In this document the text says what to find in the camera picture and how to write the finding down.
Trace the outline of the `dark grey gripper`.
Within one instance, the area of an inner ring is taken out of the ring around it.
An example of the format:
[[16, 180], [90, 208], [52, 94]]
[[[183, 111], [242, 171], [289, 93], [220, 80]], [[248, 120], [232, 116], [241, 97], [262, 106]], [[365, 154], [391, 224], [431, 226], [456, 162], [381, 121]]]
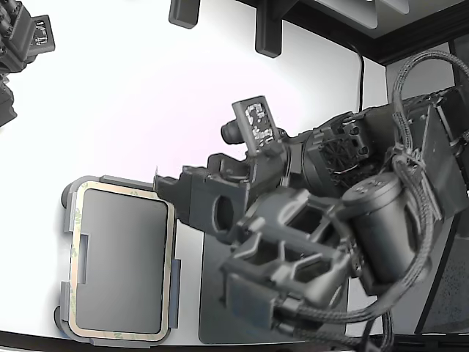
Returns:
[[281, 184], [288, 161], [284, 144], [242, 161], [217, 153], [210, 155], [207, 168], [186, 172], [191, 176], [191, 200], [181, 200], [184, 190], [180, 181], [159, 175], [157, 167], [153, 191], [162, 200], [173, 202], [176, 217], [183, 224], [214, 237], [228, 237], [256, 199]]

